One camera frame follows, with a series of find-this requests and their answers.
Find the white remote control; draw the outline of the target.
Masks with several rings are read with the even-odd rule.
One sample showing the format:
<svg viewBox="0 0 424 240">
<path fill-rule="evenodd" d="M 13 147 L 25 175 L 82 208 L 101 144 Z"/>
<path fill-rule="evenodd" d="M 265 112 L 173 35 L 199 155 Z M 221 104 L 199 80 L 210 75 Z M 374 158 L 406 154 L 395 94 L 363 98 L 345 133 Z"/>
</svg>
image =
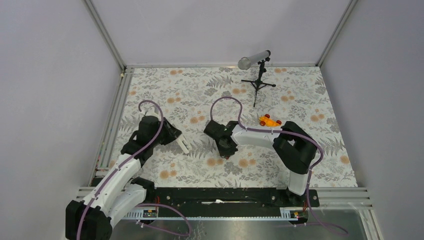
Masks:
<svg viewBox="0 0 424 240">
<path fill-rule="evenodd" d="M 191 146 L 183 134 L 176 138 L 175 142 L 179 145 L 184 154 L 189 154 Z"/>
</svg>

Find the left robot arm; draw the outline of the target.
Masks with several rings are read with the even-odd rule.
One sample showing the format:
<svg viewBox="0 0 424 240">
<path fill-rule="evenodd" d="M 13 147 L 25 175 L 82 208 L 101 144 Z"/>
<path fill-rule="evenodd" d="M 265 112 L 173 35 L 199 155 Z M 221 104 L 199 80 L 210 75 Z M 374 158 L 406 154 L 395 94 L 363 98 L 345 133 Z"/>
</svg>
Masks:
<svg viewBox="0 0 424 240">
<path fill-rule="evenodd" d="M 136 205 L 155 200 L 152 182 L 126 184 L 153 155 L 158 145 L 177 142 L 185 153 L 182 131 L 166 118 L 142 117 L 138 129 L 121 149 L 117 161 L 100 183 L 81 201 L 72 200 L 65 209 L 65 238 L 68 240 L 108 240 L 114 227 Z"/>
</svg>

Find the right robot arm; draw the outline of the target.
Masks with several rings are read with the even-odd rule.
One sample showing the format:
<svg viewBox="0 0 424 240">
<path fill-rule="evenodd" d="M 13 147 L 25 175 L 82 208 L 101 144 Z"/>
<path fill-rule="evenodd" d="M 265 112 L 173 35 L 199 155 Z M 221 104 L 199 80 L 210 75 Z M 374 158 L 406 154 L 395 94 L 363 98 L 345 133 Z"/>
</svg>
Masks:
<svg viewBox="0 0 424 240">
<path fill-rule="evenodd" d="M 226 125 L 210 120 L 204 131 L 217 146 L 219 155 L 229 158 L 238 146 L 251 145 L 274 150 L 289 170 L 287 201 L 293 206 L 306 199 L 311 163 L 319 149 L 317 143 L 296 123 L 287 121 L 283 126 L 253 128 L 238 121 Z"/>
</svg>

